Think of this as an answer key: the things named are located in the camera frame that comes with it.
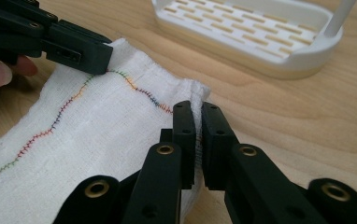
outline white dish rack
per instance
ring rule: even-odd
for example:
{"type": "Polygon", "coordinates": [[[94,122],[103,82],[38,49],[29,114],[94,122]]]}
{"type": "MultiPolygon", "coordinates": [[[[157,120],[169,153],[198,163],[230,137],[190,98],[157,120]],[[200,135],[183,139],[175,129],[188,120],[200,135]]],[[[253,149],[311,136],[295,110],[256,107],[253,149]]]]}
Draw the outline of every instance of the white dish rack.
{"type": "Polygon", "coordinates": [[[160,27],[271,77],[317,73],[342,37],[353,0],[336,13],[293,0],[152,0],[160,27]]]}

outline white cloth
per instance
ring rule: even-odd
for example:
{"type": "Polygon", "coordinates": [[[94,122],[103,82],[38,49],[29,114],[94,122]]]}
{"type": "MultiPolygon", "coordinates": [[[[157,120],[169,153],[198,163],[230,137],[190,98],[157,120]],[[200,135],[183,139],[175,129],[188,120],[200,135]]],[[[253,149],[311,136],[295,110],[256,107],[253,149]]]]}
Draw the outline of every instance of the white cloth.
{"type": "MultiPolygon", "coordinates": [[[[173,77],[124,39],[111,45],[109,72],[93,77],[58,65],[29,113],[0,138],[0,224],[51,223],[82,180],[123,180],[139,170],[160,130],[172,127],[178,102],[192,102],[199,132],[206,86],[173,77]]],[[[181,218],[200,177],[198,166],[181,218]]]]}

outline colorful stitching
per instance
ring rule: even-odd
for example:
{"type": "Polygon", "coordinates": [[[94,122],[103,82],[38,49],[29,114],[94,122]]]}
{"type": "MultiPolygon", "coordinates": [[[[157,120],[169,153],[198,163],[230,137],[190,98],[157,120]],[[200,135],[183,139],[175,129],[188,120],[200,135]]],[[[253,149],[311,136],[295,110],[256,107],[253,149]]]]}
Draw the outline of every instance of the colorful stitching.
{"type": "Polygon", "coordinates": [[[60,122],[60,118],[62,117],[62,114],[65,112],[65,110],[68,108],[69,105],[71,105],[71,103],[73,103],[76,99],[78,99],[80,96],[82,96],[82,93],[84,92],[85,88],[88,86],[89,82],[92,80],[94,76],[89,77],[82,85],[82,87],[79,89],[79,92],[75,95],[73,95],[69,100],[67,100],[65,102],[65,104],[60,108],[59,113],[55,119],[55,121],[52,123],[52,125],[50,126],[50,128],[48,128],[45,132],[41,132],[38,134],[33,135],[33,137],[28,140],[26,142],[26,144],[24,144],[24,146],[21,148],[21,150],[19,151],[19,153],[16,155],[16,158],[3,165],[2,167],[0,167],[0,174],[3,173],[5,170],[11,168],[12,166],[14,166],[16,164],[16,162],[19,161],[19,159],[24,156],[24,154],[26,154],[29,149],[31,149],[33,143],[40,137],[44,137],[47,136],[51,133],[53,133],[53,129],[56,128],[56,125],[60,122]]]}
{"type": "Polygon", "coordinates": [[[122,71],[117,71],[117,70],[107,70],[108,72],[112,72],[118,75],[121,75],[126,82],[130,85],[130,87],[132,88],[132,90],[135,91],[139,91],[145,95],[147,95],[147,97],[150,98],[150,100],[152,101],[153,104],[155,104],[156,107],[162,109],[164,112],[169,113],[169,114],[173,114],[173,110],[170,108],[170,106],[166,105],[166,104],[161,104],[158,102],[158,100],[152,95],[151,92],[146,91],[144,89],[138,88],[138,86],[136,86],[136,84],[133,82],[132,78],[129,77],[126,73],[122,72],[122,71]]]}

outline tabletop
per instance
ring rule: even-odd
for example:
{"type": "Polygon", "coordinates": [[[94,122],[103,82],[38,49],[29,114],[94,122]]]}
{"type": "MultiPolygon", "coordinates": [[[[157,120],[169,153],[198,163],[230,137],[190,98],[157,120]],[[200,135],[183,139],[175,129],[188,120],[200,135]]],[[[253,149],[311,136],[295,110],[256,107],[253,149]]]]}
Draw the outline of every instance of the tabletop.
{"type": "MultiPolygon", "coordinates": [[[[332,11],[338,0],[312,2],[332,11]]],[[[158,27],[150,0],[40,0],[60,19],[112,40],[126,38],[176,77],[211,89],[211,100],[239,141],[263,149],[295,184],[330,177],[357,190],[357,3],[329,61],[314,76],[266,77],[158,27]]],[[[35,77],[15,76],[0,88],[0,137],[36,102],[55,64],[34,59],[35,77]]],[[[202,187],[185,223],[230,223],[223,192],[202,187]]]]}

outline human hand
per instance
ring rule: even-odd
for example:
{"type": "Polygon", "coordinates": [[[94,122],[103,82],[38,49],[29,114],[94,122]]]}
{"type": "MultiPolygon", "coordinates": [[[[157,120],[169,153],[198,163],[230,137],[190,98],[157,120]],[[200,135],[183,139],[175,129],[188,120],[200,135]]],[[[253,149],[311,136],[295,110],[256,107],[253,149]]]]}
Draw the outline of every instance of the human hand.
{"type": "Polygon", "coordinates": [[[0,62],[0,86],[10,82],[12,73],[29,77],[35,75],[37,69],[33,62],[25,56],[19,56],[15,65],[6,65],[0,62]]]}

